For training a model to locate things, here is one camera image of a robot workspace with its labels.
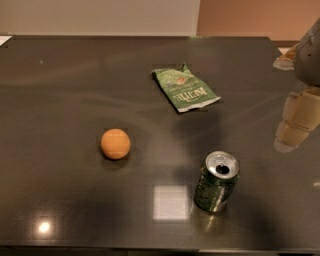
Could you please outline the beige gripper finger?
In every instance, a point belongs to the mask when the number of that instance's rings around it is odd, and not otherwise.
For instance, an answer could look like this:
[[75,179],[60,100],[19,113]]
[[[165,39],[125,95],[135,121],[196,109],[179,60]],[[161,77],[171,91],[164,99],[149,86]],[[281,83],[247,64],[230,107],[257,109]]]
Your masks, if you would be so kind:
[[297,44],[290,48],[281,48],[280,52],[282,55],[274,61],[273,67],[284,71],[293,70],[297,48]]
[[285,102],[274,148],[289,153],[298,148],[320,125],[320,88],[307,87],[300,93],[291,92]]

